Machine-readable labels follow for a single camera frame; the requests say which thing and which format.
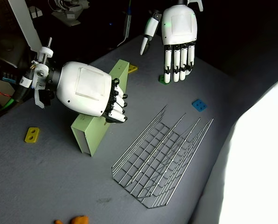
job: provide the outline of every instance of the green cable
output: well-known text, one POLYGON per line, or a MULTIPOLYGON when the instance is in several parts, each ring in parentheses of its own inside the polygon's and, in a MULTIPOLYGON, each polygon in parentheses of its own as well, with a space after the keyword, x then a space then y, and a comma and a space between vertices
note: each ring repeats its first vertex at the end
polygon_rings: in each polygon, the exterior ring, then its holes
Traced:
POLYGON ((0 108, 0 111, 3 111, 6 108, 8 108, 11 104, 13 104, 13 102, 14 102, 14 99, 10 98, 10 100, 3 107, 0 108))

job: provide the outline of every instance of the orange object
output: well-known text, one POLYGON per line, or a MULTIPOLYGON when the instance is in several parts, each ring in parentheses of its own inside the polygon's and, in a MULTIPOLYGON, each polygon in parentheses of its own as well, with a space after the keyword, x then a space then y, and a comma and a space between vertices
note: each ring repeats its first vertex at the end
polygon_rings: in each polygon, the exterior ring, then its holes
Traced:
MULTIPOLYGON (((63 223, 60 220, 56 220, 54 224, 63 224, 63 223)), ((73 218, 70 224, 89 224, 89 219, 87 216, 78 216, 73 218)))

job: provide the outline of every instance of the white robotic hand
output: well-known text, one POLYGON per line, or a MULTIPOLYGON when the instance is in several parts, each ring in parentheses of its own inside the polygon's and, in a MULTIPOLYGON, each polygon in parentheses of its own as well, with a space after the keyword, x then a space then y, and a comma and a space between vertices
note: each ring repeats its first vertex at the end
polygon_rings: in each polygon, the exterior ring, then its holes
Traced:
POLYGON ((195 13, 187 7, 190 2, 197 2, 203 11, 202 0, 173 0, 174 5, 162 14, 155 12, 149 19, 142 42, 140 54, 144 54, 162 19, 162 40, 165 48, 164 81, 178 82, 189 75, 194 66, 197 21, 195 13))
POLYGON ((120 88, 119 79, 112 80, 109 74, 100 69, 79 62, 68 62, 60 69, 48 66, 47 57, 53 55, 51 41, 52 38, 49 38, 48 45, 42 47, 38 61, 33 61, 33 80, 24 78, 21 81, 21 85, 26 87, 32 82, 35 104, 44 108, 40 92, 49 95, 56 91, 58 99, 78 113, 103 116, 108 123, 125 122, 127 117, 123 108, 127 106, 124 101, 127 95, 120 88))

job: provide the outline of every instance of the metal wire basket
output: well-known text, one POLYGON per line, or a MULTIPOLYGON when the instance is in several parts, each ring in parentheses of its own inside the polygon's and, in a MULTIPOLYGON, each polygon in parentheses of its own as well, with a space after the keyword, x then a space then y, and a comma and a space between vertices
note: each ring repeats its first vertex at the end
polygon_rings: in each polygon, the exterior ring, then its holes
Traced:
POLYGON ((113 179, 147 208, 169 203, 214 119, 196 132, 200 118, 184 133, 174 130, 185 114, 168 127, 166 106, 112 167, 113 179))

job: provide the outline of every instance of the table surface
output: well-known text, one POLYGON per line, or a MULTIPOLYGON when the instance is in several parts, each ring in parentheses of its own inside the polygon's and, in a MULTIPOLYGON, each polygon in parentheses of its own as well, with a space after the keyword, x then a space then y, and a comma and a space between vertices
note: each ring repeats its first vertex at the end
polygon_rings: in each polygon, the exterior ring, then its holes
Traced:
POLYGON ((185 81, 163 85, 161 39, 156 36, 144 56, 141 41, 137 37, 91 64, 105 72, 118 59, 139 67, 128 77, 128 121, 110 126, 93 157, 81 153, 71 131, 77 114, 57 99, 44 110, 29 100, 0 118, 0 224, 68 223, 79 215, 89 216, 90 224, 188 222, 233 124, 227 98, 233 81, 196 58, 185 81), (198 98, 208 106, 202 112, 191 105, 198 98), (165 105, 168 125, 185 112, 181 125, 199 117, 214 122, 169 204, 147 209, 113 180, 111 167, 165 105), (35 144, 24 142, 29 127, 40 128, 35 144))

